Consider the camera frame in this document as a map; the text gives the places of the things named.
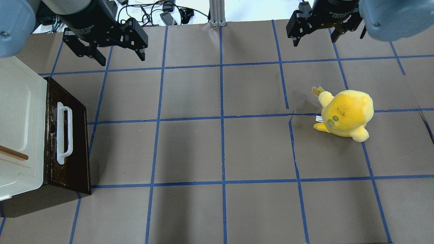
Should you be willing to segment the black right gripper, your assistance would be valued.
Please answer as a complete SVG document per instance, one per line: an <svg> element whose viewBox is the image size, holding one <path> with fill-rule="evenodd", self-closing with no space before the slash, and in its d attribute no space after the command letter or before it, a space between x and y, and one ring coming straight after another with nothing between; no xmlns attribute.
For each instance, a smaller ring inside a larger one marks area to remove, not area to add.
<svg viewBox="0 0 434 244"><path fill-rule="evenodd" d="M341 35L356 31L362 22L358 5L359 0L315 0L313 6L302 1L287 23L287 37L297 47L305 35L334 27L331 41L336 43Z"/></svg>

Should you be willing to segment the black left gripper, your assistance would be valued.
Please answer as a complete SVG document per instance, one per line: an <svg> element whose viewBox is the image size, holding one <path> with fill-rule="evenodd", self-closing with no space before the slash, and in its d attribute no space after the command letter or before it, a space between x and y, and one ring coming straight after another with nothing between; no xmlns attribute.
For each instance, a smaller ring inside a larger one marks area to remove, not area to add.
<svg viewBox="0 0 434 244"><path fill-rule="evenodd" d="M77 57L89 57L106 66L105 56L97 47L120 46L135 51L145 61L148 35L135 18L125 23L115 20L115 1L86 0L79 10L59 14L65 23L63 41Z"/></svg>

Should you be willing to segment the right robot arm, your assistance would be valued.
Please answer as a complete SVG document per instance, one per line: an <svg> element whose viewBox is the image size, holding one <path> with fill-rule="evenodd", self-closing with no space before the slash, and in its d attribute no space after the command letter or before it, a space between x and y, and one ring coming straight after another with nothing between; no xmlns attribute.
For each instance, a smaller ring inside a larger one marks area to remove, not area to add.
<svg viewBox="0 0 434 244"><path fill-rule="evenodd" d="M409 38L433 26L432 0L303 0L287 23L287 37L297 47L302 37L330 29L332 43L364 23L360 39L393 42Z"/></svg>

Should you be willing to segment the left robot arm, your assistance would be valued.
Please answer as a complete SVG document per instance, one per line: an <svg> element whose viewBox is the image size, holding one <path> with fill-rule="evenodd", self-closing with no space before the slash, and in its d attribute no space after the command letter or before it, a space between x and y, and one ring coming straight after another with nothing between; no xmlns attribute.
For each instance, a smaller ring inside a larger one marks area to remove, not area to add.
<svg viewBox="0 0 434 244"><path fill-rule="evenodd" d="M135 18L124 23L115 19L104 0L45 0L66 28L63 41L77 57L89 57L100 65L106 58L99 47L119 46L135 51L145 61L148 35ZM0 2L1 57L21 52L36 28L39 0L2 0Z"/></svg>

